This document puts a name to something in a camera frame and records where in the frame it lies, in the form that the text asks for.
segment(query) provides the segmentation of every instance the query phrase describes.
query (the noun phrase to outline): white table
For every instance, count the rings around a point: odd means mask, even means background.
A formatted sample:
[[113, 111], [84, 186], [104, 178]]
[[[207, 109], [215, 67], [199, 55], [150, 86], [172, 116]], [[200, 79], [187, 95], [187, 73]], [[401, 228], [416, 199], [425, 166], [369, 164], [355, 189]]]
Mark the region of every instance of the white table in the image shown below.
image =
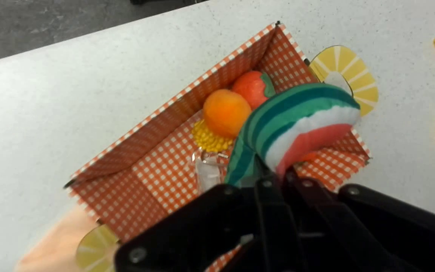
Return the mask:
[[0, 60], [0, 271], [73, 205], [74, 170], [276, 20], [310, 59], [345, 45], [378, 81], [352, 181], [435, 212], [435, 1], [211, 0]]

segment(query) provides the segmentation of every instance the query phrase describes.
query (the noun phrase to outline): lemon slice cutout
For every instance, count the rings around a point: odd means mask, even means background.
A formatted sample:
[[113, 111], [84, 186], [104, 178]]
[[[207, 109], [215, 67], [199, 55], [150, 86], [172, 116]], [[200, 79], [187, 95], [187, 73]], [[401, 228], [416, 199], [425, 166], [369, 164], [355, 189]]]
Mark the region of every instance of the lemon slice cutout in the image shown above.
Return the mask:
[[76, 249], [76, 263], [83, 272], [114, 272], [119, 238], [102, 224], [88, 232]]
[[353, 98], [360, 104], [362, 116], [375, 107], [378, 101], [377, 83], [361, 58], [350, 48], [341, 45], [326, 48], [311, 61], [309, 67], [321, 82], [333, 72], [343, 76]]

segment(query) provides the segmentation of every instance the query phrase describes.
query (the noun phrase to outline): orange toy fruit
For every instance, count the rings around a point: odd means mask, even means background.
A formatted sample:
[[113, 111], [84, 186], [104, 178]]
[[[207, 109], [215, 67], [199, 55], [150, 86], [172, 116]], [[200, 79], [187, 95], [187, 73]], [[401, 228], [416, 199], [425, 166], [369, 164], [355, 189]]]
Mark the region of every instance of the orange toy fruit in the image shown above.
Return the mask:
[[242, 74], [234, 82], [232, 91], [243, 96], [252, 110], [255, 110], [269, 97], [276, 94], [269, 76], [258, 71]]
[[202, 112], [210, 131], [225, 138], [236, 138], [251, 114], [251, 107], [239, 94], [222, 89], [209, 95]]

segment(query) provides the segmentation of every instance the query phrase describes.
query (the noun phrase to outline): screw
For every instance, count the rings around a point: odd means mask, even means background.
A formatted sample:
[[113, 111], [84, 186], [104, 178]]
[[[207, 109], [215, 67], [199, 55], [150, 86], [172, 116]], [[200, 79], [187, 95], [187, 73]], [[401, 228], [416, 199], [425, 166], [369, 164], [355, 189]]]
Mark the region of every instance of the screw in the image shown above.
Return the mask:
[[263, 181], [263, 186], [264, 187], [271, 187], [273, 184], [271, 183], [271, 181]]
[[313, 183], [311, 181], [303, 181], [302, 184], [305, 187], [311, 187], [311, 186], [313, 186]]
[[349, 189], [348, 189], [348, 192], [349, 192], [351, 195], [353, 195], [353, 196], [356, 196], [356, 195], [358, 195], [358, 194], [360, 193], [359, 189], [357, 189], [357, 188], [355, 188], [355, 187], [351, 187], [351, 188], [349, 188]]
[[145, 248], [143, 247], [135, 248], [132, 251], [130, 251], [130, 253], [128, 254], [128, 257], [130, 258], [130, 261], [132, 263], [138, 263], [144, 260], [146, 256], [147, 256], [147, 250], [145, 250]]
[[224, 194], [228, 195], [228, 196], [233, 194], [233, 188], [228, 187], [228, 188], [224, 189]]

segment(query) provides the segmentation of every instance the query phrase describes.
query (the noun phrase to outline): cardboard box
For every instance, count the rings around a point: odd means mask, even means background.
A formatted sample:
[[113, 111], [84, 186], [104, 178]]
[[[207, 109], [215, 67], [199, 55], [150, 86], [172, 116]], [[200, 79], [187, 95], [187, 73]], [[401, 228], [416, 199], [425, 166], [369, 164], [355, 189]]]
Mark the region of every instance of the cardboard box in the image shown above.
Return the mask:
[[[207, 95], [251, 69], [266, 72], [277, 92], [319, 82], [308, 64], [283, 24], [267, 26], [75, 172], [66, 185], [69, 195], [121, 241], [130, 240], [198, 195], [188, 166], [197, 149], [190, 131]], [[334, 190], [369, 159], [352, 130], [297, 172]], [[213, 267], [222, 267], [228, 257]]]

